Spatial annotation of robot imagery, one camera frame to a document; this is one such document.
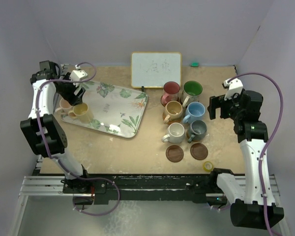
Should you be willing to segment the tan brown mug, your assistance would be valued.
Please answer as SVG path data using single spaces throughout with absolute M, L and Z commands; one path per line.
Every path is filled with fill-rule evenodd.
M 164 107 L 163 114 L 171 116 L 172 119 L 183 117 L 183 107 L 177 101 L 170 101 Z

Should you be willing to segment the green mug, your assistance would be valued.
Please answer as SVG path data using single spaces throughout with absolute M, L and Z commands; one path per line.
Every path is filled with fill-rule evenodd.
M 203 92 L 203 87 L 199 82 L 188 81 L 183 86 L 181 104 L 186 108 L 192 102 L 198 102 L 200 94 Z

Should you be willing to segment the grey mug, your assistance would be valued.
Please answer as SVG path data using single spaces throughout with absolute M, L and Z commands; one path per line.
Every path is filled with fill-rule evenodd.
M 206 136 L 206 134 L 207 134 L 206 123 L 201 120 L 196 120 L 189 125 L 186 131 L 187 141 L 188 143 L 199 142 Z

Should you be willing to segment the white mug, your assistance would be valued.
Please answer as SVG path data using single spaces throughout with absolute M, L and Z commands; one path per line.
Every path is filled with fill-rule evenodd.
M 163 143 L 169 142 L 172 144 L 182 143 L 185 136 L 184 126 L 180 123 L 172 123 L 168 126 L 167 133 L 161 139 Z

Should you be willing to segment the light blue mug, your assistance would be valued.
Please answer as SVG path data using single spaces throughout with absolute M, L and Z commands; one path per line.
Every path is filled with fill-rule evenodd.
M 185 110 L 185 116 L 182 120 L 182 123 L 191 124 L 194 121 L 203 120 L 205 112 L 206 109 L 202 103 L 192 102 L 187 106 Z

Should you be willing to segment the woven rattan coaster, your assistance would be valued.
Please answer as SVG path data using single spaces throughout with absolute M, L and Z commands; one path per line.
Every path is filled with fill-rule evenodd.
M 172 119 L 171 116 L 169 116 L 169 115 L 166 116 L 164 114 L 163 114 L 162 119 L 163 119 L 163 123 L 166 124 L 166 125 L 170 125 L 172 123 L 180 123 L 182 121 L 182 117 L 176 118 L 176 119 Z

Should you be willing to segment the red pink mug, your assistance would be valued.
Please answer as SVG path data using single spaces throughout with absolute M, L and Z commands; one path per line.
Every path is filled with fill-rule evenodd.
M 163 95 L 161 96 L 161 104 L 166 106 L 170 101 L 177 101 L 180 91 L 178 83 L 169 81 L 163 86 Z

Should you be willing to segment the dark walnut coaster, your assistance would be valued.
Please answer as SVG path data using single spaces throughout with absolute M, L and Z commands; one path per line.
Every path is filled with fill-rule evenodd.
M 166 149 L 166 157 L 173 163 L 180 162 L 184 157 L 182 148 L 178 145 L 171 145 Z
M 201 143 L 195 143 L 190 148 L 191 156 L 196 160 L 204 160 L 208 156 L 208 149 Z

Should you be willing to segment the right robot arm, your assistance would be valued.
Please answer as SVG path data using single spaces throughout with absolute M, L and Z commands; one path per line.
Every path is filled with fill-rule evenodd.
M 226 195 L 230 203 L 231 222 L 236 227 L 269 229 L 284 218 L 284 210 L 276 206 L 267 168 L 267 126 L 259 120 L 263 96 L 255 91 L 243 90 L 230 98 L 225 95 L 209 99 L 210 119 L 230 118 L 245 163 L 245 187 L 226 169 L 214 169 L 216 175 L 209 180 L 213 192 Z

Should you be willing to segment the yellow mug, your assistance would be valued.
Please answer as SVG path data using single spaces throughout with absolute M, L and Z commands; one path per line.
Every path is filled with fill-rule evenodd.
M 93 120 L 93 113 L 86 103 L 76 105 L 68 112 L 73 119 L 78 119 L 82 123 L 90 123 Z

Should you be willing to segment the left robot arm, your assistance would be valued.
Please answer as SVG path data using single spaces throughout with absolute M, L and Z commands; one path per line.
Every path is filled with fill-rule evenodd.
M 54 97 L 58 93 L 72 106 L 81 104 L 86 90 L 80 88 L 79 83 L 88 74 L 79 64 L 71 72 L 49 60 L 41 61 L 39 66 L 40 70 L 30 78 L 31 112 L 20 122 L 20 129 L 34 154 L 53 160 L 62 169 L 65 193 L 86 193 L 91 188 L 91 180 L 83 165 L 67 150 L 67 136 L 54 117 Z

